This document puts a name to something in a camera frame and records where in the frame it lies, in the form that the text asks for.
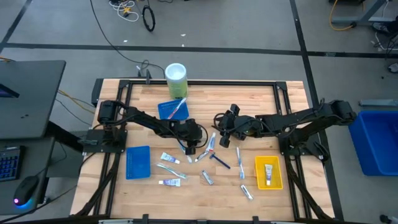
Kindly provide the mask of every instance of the wooden table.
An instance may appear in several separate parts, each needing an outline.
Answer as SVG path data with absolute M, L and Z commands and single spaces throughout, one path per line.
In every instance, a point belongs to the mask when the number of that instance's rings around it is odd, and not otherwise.
M 104 80 L 100 101 L 115 100 L 118 83 L 118 79 Z M 292 112 L 307 109 L 308 102 L 303 83 L 287 82 L 287 86 Z M 159 117 L 157 105 L 169 100 L 170 96 L 166 85 L 134 85 L 130 106 L 135 106 L 149 115 Z M 195 118 L 198 124 L 204 125 L 209 136 L 216 132 L 211 127 L 214 115 L 228 110 L 231 103 L 240 107 L 240 115 L 254 116 L 276 113 L 272 88 L 266 86 L 189 86 L 187 104 L 190 118 Z M 200 162 L 189 164 L 175 139 L 160 138 L 152 130 L 138 124 L 128 123 L 126 129 L 128 130 L 128 147 L 150 146 L 152 175 L 148 179 L 126 180 L 126 155 L 122 155 L 113 200 L 112 218 L 142 218 L 143 214 L 148 213 L 149 218 L 155 219 L 252 220 L 253 216 L 258 216 L 260 220 L 294 220 L 285 161 L 284 157 L 280 155 L 276 138 L 247 138 L 245 141 L 231 138 L 231 144 L 226 149 L 218 144 L 220 134 L 216 132 L 215 152 L 219 158 L 231 166 L 231 169 L 228 170 L 219 162 L 210 160 L 208 157 Z M 244 180 L 239 179 L 236 146 L 241 149 L 246 175 Z M 203 150 L 204 148 L 197 149 L 195 157 Z M 177 178 L 155 165 L 156 162 L 161 162 L 160 155 L 163 152 L 173 155 L 181 161 L 181 164 L 162 161 L 188 175 L 187 180 L 182 179 L 181 187 L 158 184 L 159 180 Z M 256 156 L 279 156 L 283 190 L 259 190 L 257 188 L 254 169 Z M 103 154 L 96 154 L 83 166 L 71 214 L 79 211 L 96 190 L 103 157 Z M 325 213 L 333 217 L 330 195 L 321 162 L 313 156 L 303 156 L 302 164 L 308 191 Z M 203 178 L 201 175 L 203 169 L 213 178 L 214 185 L 208 185 Z M 244 184 L 253 195 L 253 201 L 249 201 L 243 194 L 239 187 L 241 184 Z M 297 188 L 296 192 L 300 214 L 304 217 L 302 198 Z M 100 213 L 104 213 L 107 194 L 108 190 L 105 190 Z

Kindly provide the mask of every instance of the keyboard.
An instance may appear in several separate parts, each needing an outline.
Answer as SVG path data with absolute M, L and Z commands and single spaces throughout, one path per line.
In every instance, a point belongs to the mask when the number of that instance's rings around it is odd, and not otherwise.
M 0 151 L 0 181 L 19 178 L 23 150 L 23 146 L 15 146 L 5 147 Z

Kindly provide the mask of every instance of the blue plastic tray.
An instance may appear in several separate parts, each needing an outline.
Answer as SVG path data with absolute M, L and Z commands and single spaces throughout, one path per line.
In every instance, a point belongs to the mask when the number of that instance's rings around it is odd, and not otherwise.
M 159 110 L 160 119 L 167 119 L 180 102 L 181 100 L 173 100 L 165 103 L 159 103 L 157 105 L 157 109 Z M 180 109 L 174 114 L 172 119 L 183 121 L 186 120 L 188 117 L 189 112 L 187 103 L 185 102 L 180 106 Z
M 362 111 L 349 131 L 365 175 L 398 175 L 398 111 Z
M 126 153 L 126 180 L 150 177 L 150 147 L 130 147 Z

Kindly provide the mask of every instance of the concrete floor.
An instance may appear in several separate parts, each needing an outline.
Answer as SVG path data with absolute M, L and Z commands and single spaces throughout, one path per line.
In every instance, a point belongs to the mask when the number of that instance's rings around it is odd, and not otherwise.
M 6 35 L 25 0 L 0 1 L 0 39 Z M 142 21 L 127 22 L 116 15 L 107 0 L 93 0 L 98 19 L 114 45 L 146 47 L 214 47 L 218 52 L 178 52 L 178 50 L 123 51 L 135 60 L 148 59 L 166 67 L 180 62 L 188 68 L 189 78 L 247 79 L 247 80 L 302 80 L 308 101 L 310 89 L 306 78 L 300 44 L 295 30 L 289 0 L 174 0 L 162 4 L 151 0 L 156 15 L 153 33 L 145 30 Z M 327 0 L 297 1 L 298 15 L 308 51 L 382 54 L 373 48 L 374 32 L 369 27 L 357 27 L 336 32 L 328 26 L 331 4 Z M 335 15 L 360 14 L 361 6 L 340 6 Z M 386 16 L 395 17 L 398 2 L 392 1 Z M 81 100 L 89 101 L 96 78 L 136 76 L 136 64 L 120 57 L 113 50 L 70 50 L 56 45 L 106 45 L 93 17 L 90 2 L 82 0 L 33 0 L 18 23 L 8 43 L 52 44 L 35 49 L 5 45 L 1 55 L 14 60 L 66 60 L 67 66 L 60 89 Z M 240 49 L 240 53 L 226 49 Z M 293 55 L 258 53 L 251 49 L 289 50 Z M 313 80 L 319 98 L 326 101 L 341 99 L 351 103 L 357 112 L 360 99 L 393 98 L 398 94 L 398 77 L 388 73 L 387 65 L 395 60 L 379 58 L 310 57 Z M 152 76 L 162 73 L 150 69 Z M 72 102 L 58 96 L 82 120 L 90 123 L 89 114 Z M 87 125 L 68 114 L 56 103 L 50 118 L 69 131 L 84 131 Z M 330 144 L 346 221 L 379 223 L 382 213 L 398 215 L 398 177 L 367 177 L 363 175 L 347 127 L 332 127 L 326 131 Z M 55 155 L 61 153 L 55 149 Z M 77 183 L 76 169 L 81 156 L 68 152 L 65 164 L 71 167 L 69 178 L 54 178 L 47 195 L 57 196 Z M 57 173 L 64 166 L 52 167 Z M 22 220 L 66 217 L 74 192 L 69 192 L 51 206 L 45 207 Z

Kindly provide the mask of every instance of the yellow tray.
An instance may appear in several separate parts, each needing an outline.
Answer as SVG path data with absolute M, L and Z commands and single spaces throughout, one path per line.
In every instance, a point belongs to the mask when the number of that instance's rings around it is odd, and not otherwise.
M 266 185 L 266 164 L 272 165 L 271 184 Z M 277 156 L 256 156 L 257 186 L 260 190 L 281 190 L 282 175 L 280 174 L 279 157 Z

